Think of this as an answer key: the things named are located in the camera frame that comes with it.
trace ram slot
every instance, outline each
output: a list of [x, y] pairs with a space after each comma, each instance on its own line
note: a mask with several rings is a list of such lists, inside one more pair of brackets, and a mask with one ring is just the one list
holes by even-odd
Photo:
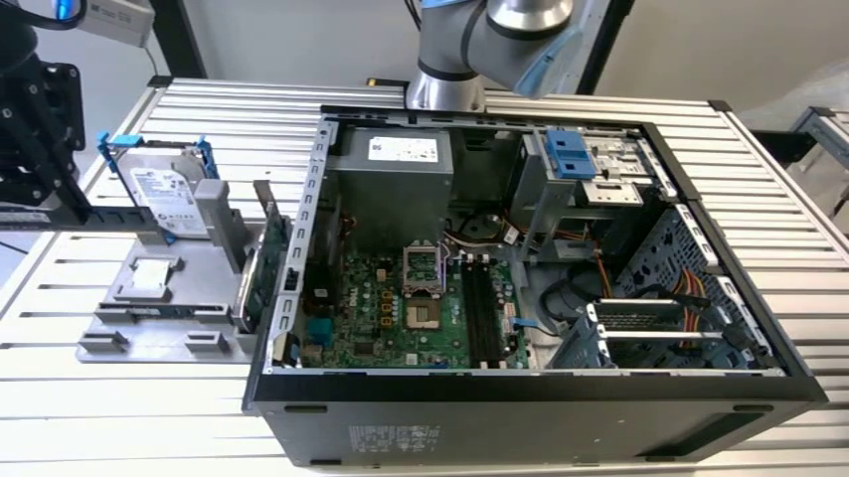
[[497, 368], [502, 346], [489, 265], [478, 261], [465, 263], [462, 280], [471, 366]]

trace metal table surface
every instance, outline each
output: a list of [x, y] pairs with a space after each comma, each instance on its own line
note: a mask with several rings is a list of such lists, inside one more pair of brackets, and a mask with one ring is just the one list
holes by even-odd
[[807, 132], [817, 145], [787, 171], [840, 231], [849, 235], [849, 111], [809, 107], [791, 130]]
[[[323, 103], [399, 107], [402, 91], [179, 79], [146, 91], [120, 132], [183, 141], [206, 133], [231, 204], [258, 218], [254, 179], [273, 181], [285, 212], [298, 207]], [[489, 105], [494, 113], [658, 124], [832, 404], [697, 465], [362, 472], [847, 475], [849, 243], [736, 116], [704, 101], [553, 96], [532, 102], [497, 91]], [[84, 185], [95, 203], [128, 203], [103, 166]], [[0, 475], [314, 474], [293, 467], [263, 420], [241, 414], [247, 366], [78, 363], [78, 339], [131, 244], [130, 235], [44, 234], [4, 288]]]

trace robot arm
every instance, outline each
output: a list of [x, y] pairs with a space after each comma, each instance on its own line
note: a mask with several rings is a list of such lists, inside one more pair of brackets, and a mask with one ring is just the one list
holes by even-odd
[[78, 27], [87, 5], [82, 0], [79, 12], [55, 20], [0, 2], [0, 230], [158, 231], [148, 209], [92, 206], [80, 190], [80, 71], [36, 54], [32, 27]]
[[481, 75], [540, 98], [581, 45], [572, 0], [423, 0], [419, 73], [407, 107], [484, 111]]

